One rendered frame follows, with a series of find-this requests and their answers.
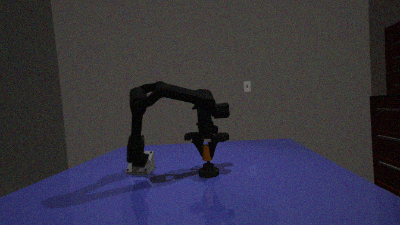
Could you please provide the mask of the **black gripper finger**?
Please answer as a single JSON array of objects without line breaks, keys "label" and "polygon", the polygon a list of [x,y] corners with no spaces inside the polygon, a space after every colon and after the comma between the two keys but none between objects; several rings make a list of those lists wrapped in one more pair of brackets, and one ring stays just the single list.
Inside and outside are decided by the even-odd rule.
[{"label": "black gripper finger", "polygon": [[204,139],[199,140],[199,141],[192,141],[192,143],[194,143],[194,145],[196,146],[196,148],[198,149],[201,157],[202,157],[202,145],[203,145]]},{"label": "black gripper finger", "polygon": [[214,156],[214,151],[218,143],[219,142],[212,142],[212,141],[208,142],[211,158],[213,158]]}]

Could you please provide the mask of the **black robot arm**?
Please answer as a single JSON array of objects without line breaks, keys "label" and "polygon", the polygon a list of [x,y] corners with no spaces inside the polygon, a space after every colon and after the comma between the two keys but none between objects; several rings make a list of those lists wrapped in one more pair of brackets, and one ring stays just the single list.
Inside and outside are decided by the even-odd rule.
[{"label": "black robot arm", "polygon": [[[152,92],[148,97],[147,93]],[[216,104],[210,90],[191,90],[170,85],[162,81],[144,84],[130,91],[130,109],[132,112],[132,134],[129,137],[126,153],[126,161],[132,166],[144,167],[149,154],[144,153],[145,141],[142,131],[142,119],[146,108],[152,106],[161,98],[176,99],[194,104],[197,109],[198,120],[210,120],[214,118],[228,118],[229,104]]]}]

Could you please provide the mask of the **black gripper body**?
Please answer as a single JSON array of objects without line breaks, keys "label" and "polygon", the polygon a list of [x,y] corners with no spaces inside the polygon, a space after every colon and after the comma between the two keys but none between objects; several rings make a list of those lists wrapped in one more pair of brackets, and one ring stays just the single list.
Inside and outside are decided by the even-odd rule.
[{"label": "black gripper body", "polygon": [[213,135],[212,124],[214,124],[212,119],[198,120],[196,125],[198,126],[199,133],[198,132],[186,133],[184,136],[185,140],[192,139],[192,141],[199,141],[202,139],[211,139],[212,142],[224,142],[226,140],[229,140],[228,133],[216,133]]}]

